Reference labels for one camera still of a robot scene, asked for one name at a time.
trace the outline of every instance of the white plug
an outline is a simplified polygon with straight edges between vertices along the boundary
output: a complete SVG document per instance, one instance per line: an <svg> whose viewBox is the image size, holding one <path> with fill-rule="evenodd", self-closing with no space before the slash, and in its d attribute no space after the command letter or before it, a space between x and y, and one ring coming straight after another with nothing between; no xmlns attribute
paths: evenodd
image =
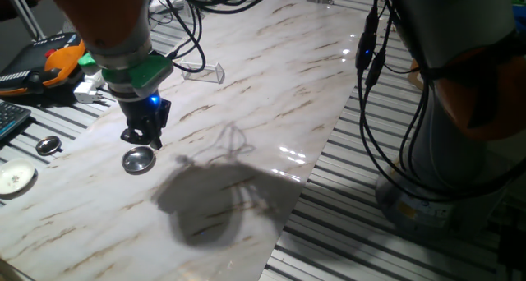
<svg viewBox="0 0 526 281"><path fill-rule="evenodd" d="M78 102L82 104L92 104L102 98L102 95L97 93L97 88L104 84L105 82L101 71L92 76L85 75L84 81L75 88L73 94Z"/></svg>

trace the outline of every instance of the clear plastic holder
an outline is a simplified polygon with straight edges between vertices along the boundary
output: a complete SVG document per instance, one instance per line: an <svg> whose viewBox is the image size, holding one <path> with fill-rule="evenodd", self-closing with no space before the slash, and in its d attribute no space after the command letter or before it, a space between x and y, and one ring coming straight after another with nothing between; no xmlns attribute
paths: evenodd
<svg viewBox="0 0 526 281"><path fill-rule="evenodd" d="M197 69L201 67L201 63L185 62L184 59L179 65L189 69ZM216 63L215 65L206 64L205 69L197 73L187 71L181 71L181 73L185 80L207 81L218 84L223 84L224 81L224 69L219 63Z"/></svg>

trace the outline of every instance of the keyboard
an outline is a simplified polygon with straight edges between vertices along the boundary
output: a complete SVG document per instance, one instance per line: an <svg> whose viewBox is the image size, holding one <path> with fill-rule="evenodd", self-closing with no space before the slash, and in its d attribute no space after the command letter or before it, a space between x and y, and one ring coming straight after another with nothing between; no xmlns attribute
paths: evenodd
<svg viewBox="0 0 526 281"><path fill-rule="evenodd" d="M29 109L7 102L0 103L0 140L22 124L29 116Z"/></svg>

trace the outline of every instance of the blue led light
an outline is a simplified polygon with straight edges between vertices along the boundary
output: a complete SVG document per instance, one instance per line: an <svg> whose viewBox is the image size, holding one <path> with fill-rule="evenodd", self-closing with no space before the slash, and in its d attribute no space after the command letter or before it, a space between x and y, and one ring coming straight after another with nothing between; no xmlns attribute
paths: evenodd
<svg viewBox="0 0 526 281"><path fill-rule="evenodd" d="M158 104L159 103L159 96L157 95L154 95L154 96L150 96L150 100L153 104Z"/></svg>

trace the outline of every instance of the marble tabletop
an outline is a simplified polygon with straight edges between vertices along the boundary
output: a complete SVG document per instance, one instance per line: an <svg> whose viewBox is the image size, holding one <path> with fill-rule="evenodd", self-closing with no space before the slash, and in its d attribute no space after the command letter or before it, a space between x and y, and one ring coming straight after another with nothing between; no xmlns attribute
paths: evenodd
<svg viewBox="0 0 526 281"><path fill-rule="evenodd" d="M153 169L122 169L111 107L0 209L0 258L37 280L258 280L356 83L363 22L298 0L207 16L224 83L163 82Z"/></svg>

